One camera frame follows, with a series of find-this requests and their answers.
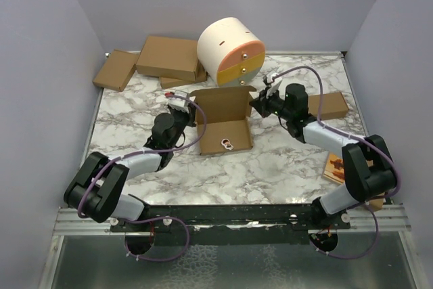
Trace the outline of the small cartoon sticker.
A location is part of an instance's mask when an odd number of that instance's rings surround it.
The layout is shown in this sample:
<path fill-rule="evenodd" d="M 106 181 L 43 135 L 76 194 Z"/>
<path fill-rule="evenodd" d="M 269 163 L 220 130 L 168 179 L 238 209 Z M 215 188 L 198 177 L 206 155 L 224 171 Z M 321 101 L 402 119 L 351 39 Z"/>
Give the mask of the small cartoon sticker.
<path fill-rule="evenodd" d="M 223 139 L 221 141 L 221 145 L 226 149 L 226 150 L 232 150 L 233 149 L 233 145 L 231 144 L 231 142 L 228 139 Z"/>

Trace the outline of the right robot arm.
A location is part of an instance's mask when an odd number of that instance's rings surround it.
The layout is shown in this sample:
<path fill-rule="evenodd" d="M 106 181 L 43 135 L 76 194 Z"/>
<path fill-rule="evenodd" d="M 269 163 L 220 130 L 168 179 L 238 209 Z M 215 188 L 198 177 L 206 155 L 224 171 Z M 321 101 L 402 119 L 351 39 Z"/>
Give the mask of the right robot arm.
<path fill-rule="evenodd" d="M 276 115 L 286 123 L 285 129 L 296 140 L 320 147 L 342 159 L 344 183 L 313 200 L 311 222 L 325 229 L 336 215 L 397 187 L 396 173 L 385 141 L 378 135 L 357 137 L 332 131 L 309 113 L 309 97 L 305 87 L 292 83 L 286 86 L 284 98 L 275 87 L 267 86 L 250 106 L 266 118 Z"/>

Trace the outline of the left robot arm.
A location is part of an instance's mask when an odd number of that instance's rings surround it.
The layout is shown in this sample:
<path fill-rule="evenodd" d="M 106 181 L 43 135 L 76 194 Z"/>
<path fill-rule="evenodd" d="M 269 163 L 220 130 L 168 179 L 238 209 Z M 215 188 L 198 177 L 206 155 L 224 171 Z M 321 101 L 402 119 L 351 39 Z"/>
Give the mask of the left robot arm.
<path fill-rule="evenodd" d="M 152 133 L 144 147 L 135 154 L 110 158 L 99 152 L 91 153 L 64 192 L 64 202 L 98 223 L 109 218 L 126 219 L 135 231 L 144 230 L 150 216 L 145 203 L 131 195 L 122 194 L 129 179 L 164 169 L 186 127 L 195 125 L 196 108 L 169 107 L 154 119 Z"/>

